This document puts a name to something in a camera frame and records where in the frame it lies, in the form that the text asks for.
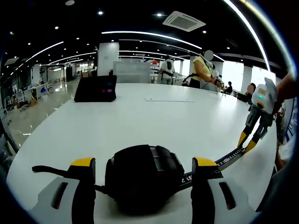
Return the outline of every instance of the black ceiling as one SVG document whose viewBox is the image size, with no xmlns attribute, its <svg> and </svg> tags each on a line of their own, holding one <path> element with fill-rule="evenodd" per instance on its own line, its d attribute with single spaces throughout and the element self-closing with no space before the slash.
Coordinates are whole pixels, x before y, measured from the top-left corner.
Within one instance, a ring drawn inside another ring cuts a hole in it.
<svg viewBox="0 0 299 224">
<path fill-rule="evenodd" d="M 20 4 L 10 6 L 10 10 L 4 12 L 1 20 L 7 27 L 5 45 L 3 52 L 1 74 L 9 77 L 16 67 L 21 65 L 22 59 L 30 58 L 37 52 L 55 43 L 63 41 L 23 65 L 27 66 L 38 63 L 49 63 L 61 58 L 95 52 L 101 42 L 110 42 L 119 39 L 135 39 L 138 41 L 119 41 L 120 50 L 139 50 L 157 52 L 169 55 L 188 55 L 189 52 L 171 46 L 145 41 L 155 41 L 178 46 L 190 51 L 200 53 L 200 50 L 190 45 L 174 40 L 164 39 L 156 36 L 140 34 L 101 34 L 103 31 L 144 31 L 172 36 L 198 46 L 205 46 L 217 53 L 232 53 L 245 56 L 263 58 L 260 50 L 243 22 L 236 13 L 222 0 L 198 0 L 194 3 L 175 1 L 163 2 L 112 2 L 75 0 L 72 6 L 65 5 L 66 0 L 27 0 Z M 268 56 L 268 60 L 285 68 L 283 57 L 277 45 L 272 40 L 263 25 L 245 8 L 242 3 L 236 3 L 238 8 L 246 14 L 247 19 L 254 27 Z M 206 23 L 202 28 L 192 32 L 163 25 L 163 21 L 173 11 L 179 11 L 195 17 Z M 120 55 L 132 55 L 132 53 L 120 52 Z M 16 63 L 4 67 L 9 58 L 19 57 Z M 81 56 L 80 59 L 92 59 L 90 55 Z M 150 54 L 150 57 L 161 57 Z M 221 56 L 224 60 L 240 61 L 237 57 Z M 264 63 L 244 59 L 247 65 L 255 65 L 266 68 Z"/>
</svg>

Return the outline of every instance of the white table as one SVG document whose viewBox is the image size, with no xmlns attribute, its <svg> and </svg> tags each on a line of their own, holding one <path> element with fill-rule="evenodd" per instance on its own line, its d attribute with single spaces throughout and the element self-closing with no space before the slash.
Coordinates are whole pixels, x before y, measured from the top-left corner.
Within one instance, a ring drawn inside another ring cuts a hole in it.
<svg viewBox="0 0 299 224">
<path fill-rule="evenodd" d="M 25 141 L 9 170 L 7 183 L 26 210 L 34 207 L 38 193 L 56 178 L 50 173 L 34 174 L 32 166 L 67 170 L 77 159 L 95 157 L 96 183 L 103 185 L 106 162 L 114 153 L 149 144 L 176 153 L 185 172 L 189 172 L 192 157 L 215 161 L 235 149 L 249 113 L 249 106 L 237 98 L 189 87 L 117 84 L 116 94 L 112 103 L 70 100 Z M 145 98 L 194 102 L 153 102 Z M 253 150 L 223 171 L 225 177 L 233 178 L 245 189 L 254 209 L 269 184 L 275 152 L 273 124 Z M 191 223 L 190 191 L 178 192 L 158 214 L 145 217 L 119 213 L 113 199 L 97 192 L 95 223 Z"/>
</svg>

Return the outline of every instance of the column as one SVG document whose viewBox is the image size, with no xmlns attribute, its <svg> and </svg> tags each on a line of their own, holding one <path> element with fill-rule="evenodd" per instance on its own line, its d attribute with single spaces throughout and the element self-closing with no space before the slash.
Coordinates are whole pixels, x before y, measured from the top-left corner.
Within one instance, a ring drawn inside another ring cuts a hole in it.
<svg viewBox="0 0 299 224">
<path fill-rule="evenodd" d="M 251 73 L 252 73 L 252 67 L 244 66 L 243 82 L 242 82 L 242 88 L 241 88 L 242 93 L 247 92 L 247 87 L 251 83 Z"/>
<path fill-rule="evenodd" d="M 120 46 L 117 42 L 100 43 L 98 51 L 98 76 L 107 76 L 118 61 Z"/>
<path fill-rule="evenodd" d="M 38 84 L 41 81 L 41 76 L 39 74 L 39 64 L 35 64 L 31 67 L 30 79 L 31 79 L 31 85 Z"/>
</svg>

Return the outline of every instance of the glossy floor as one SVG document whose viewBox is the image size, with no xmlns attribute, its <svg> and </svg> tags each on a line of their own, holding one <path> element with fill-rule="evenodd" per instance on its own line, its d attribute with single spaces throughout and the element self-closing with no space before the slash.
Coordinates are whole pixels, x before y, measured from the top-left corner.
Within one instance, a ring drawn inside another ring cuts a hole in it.
<svg viewBox="0 0 299 224">
<path fill-rule="evenodd" d="M 22 111 L 13 109 L 9 112 L 6 121 L 9 123 L 9 130 L 18 147 L 22 146 L 36 127 L 48 116 L 75 96 L 78 83 L 79 79 L 54 83 L 53 93 L 39 98 L 35 106 L 30 106 Z"/>
</svg>

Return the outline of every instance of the ceiling air conditioner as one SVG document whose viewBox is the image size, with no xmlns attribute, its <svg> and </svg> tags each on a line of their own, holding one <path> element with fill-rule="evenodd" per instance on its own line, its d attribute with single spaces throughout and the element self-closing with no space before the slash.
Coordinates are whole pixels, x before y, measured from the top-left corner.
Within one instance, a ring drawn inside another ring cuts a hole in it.
<svg viewBox="0 0 299 224">
<path fill-rule="evenodd" d="M 178 11 L 174 11 L 166 18 L 166 20 L 163 22 L 163 25 L 175 27 L 190 32 L 192 30 L 204 26 L 205 23 L 195 19 L 192 16 L 180 13 Z"/>
</svg>

